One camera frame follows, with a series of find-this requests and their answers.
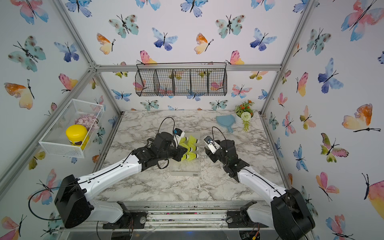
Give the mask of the yellow shuttlecock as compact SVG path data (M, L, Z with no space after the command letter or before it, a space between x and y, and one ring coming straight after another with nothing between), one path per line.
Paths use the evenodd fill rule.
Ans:
M191 151L192 151L192 152L196 152L196 151L199 150L199 147L197 147L197 146L195 146L195 145L193 145L193 144L188 144L188 146L191 148Z
M190 135L188 143L192 144L192 145L196 145L199 143L199 140L197 138L195 138L194 136Z
M193 152L187 152L186 155L187 155L187 158L186 158L187 161L192 161L192 160L195 160L199 157L198 154L193 153Z
M182 138L179 140L179 144L184 143L184 142L187 142L187 141L188 141L188 137L182 137Z
M191 148L190 148L189 146L187 146L186 144L184 144L184 143L179 144L179 146L181 146L181 147L183 147L183 148L186 148L187 151L190 151L190 150L191 150Z

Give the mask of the yellow shuttlecock extra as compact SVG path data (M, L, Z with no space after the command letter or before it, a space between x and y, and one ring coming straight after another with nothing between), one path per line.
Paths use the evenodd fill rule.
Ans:
M188 155L187 155L187 154L184 154L184 155L182 156L182 158L181 158L182 161L187 160L187 159L188 159Z

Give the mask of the translucent plastic storage box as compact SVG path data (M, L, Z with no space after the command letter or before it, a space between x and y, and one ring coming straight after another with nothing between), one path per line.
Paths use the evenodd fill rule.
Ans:
M189 141L189 136L190 135L194 136L195 138L197 138L199 140L199 143L195 145L195 146L199 147L199 150L196 151L196 152L193 152L193 153L198 154L199 157L197 159L195 159L195 160L192 160L192 161L184 160L184 161L177 162L177 161L171 160L170 161L170 165L169 165L171 176L198 177L200 175L200 166L201 166L201 164L200 164L201 134L198 133L198 132L185 133L185 137L188 137L188 141Z

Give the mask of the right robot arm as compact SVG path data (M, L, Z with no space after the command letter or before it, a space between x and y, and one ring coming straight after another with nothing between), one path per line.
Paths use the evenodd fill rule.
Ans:
M213 140L210 136L204 141L212 162L221 162L230 178L252 189L269 205L263 210L255 203L248 204L244 220L273 228L282 240L300 240L315 228L315 220L297 189L280 187L257 173L239 158L234 141Z

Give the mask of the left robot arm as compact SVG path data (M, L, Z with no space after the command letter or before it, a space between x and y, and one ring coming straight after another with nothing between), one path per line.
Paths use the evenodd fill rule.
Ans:
M162 132L148 139L144 147L133 150L125 159L95 173L63 179L55 206L66 229L84 222L122 224L128 222L128 211L121 203L97 201L95 198L123 179L157 166L160 161L181 161L187 148L179 145L185 133L176 128L172 134Z

